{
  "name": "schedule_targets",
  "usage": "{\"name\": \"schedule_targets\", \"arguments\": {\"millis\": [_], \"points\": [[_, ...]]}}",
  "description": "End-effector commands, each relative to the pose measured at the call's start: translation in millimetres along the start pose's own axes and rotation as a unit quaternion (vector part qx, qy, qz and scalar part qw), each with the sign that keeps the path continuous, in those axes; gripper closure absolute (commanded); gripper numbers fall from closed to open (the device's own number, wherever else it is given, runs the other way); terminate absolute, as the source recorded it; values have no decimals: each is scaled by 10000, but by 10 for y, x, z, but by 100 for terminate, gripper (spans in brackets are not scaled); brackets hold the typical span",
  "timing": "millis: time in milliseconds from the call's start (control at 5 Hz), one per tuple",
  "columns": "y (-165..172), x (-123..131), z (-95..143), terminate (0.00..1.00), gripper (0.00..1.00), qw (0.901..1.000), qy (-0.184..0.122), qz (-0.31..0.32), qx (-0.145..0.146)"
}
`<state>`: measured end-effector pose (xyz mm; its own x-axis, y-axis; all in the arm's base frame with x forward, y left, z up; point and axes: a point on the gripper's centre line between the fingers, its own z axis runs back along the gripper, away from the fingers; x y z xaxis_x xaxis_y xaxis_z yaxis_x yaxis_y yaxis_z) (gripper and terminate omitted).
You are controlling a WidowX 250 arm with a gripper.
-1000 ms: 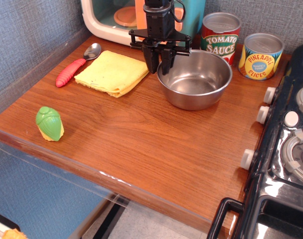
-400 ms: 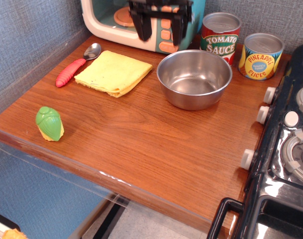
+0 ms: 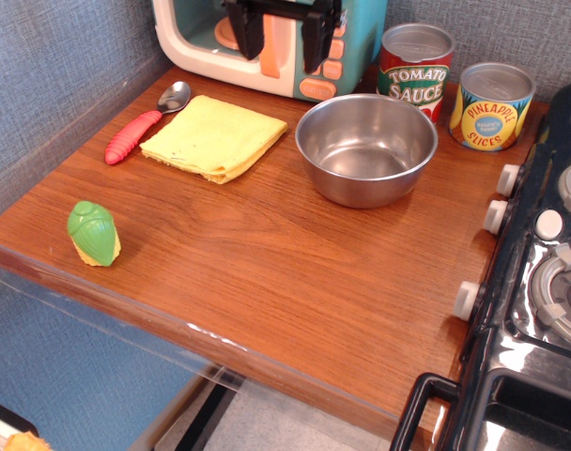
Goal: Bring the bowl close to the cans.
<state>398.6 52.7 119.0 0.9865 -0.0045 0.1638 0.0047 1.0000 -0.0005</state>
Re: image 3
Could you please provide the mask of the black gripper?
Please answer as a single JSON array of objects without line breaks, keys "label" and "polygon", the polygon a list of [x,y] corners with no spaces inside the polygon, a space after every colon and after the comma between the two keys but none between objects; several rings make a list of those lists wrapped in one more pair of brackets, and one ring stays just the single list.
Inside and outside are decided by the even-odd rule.
[{"label": "black gripper", "polygon": [[264,48],[263,15],[284,17],[302,22],[303,70],[316,72],[329,56],[335,26],[342,19],[341,1],[223,1],[241,54],[248,60],[259,56]]}]

